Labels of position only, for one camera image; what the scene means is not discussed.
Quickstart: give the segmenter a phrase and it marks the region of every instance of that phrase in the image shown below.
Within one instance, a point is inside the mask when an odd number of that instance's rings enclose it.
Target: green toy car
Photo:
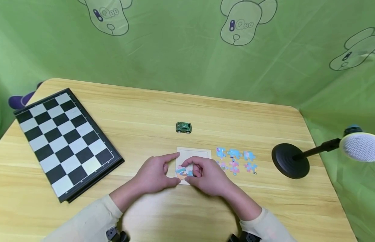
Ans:
[[[178,122],[175,131],[178,133],[191,133],[191,123]]]

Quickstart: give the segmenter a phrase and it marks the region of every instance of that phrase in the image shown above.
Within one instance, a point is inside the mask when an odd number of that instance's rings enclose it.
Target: hand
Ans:
[[[132,181],[137,185],[142,194],[156,193],[165,188],[177,186],[181,180],[177,177],[165,176],[168,171],[168,162],[179,156],[179,152],[148,158]]]
[[[234,185],[215,160],[193,156],[185,160],[182,167],[190,164],[193,164],[194,176],[186,177],[185,181],[210,196],[224,196],[224,191]]]

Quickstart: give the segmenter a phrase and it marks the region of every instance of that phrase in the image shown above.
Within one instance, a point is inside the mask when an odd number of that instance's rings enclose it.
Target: chessboard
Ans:
[[[124,162],[70,89],[14,115],[60,202],[72,202]]]

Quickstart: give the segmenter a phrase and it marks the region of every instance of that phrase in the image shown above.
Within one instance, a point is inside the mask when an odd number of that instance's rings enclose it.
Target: green backdrop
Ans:
[[[0,0],[0,137],[7,99],[52,77],[290,105],[317,145],[375,134],[375,0]],[[321,156],[375,241],[375,163]]]

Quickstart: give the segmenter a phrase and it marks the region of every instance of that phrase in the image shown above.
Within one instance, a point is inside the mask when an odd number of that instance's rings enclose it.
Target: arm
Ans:
[[[243,231],[264,242],[296,242],[280,221],[236,186],[211,159],[193,156],[182,166],[193,164],[193,175],[185,181],[211,196],[223,197],[240,219]]]
[[[108,241],[106,232],[116,226],[123,213],[143,194],[156,193],[180,183],[179,178],[165,176],[167,163],[178,156],[179,153],[150,157],[134,178],[82,209],[42,241]]]

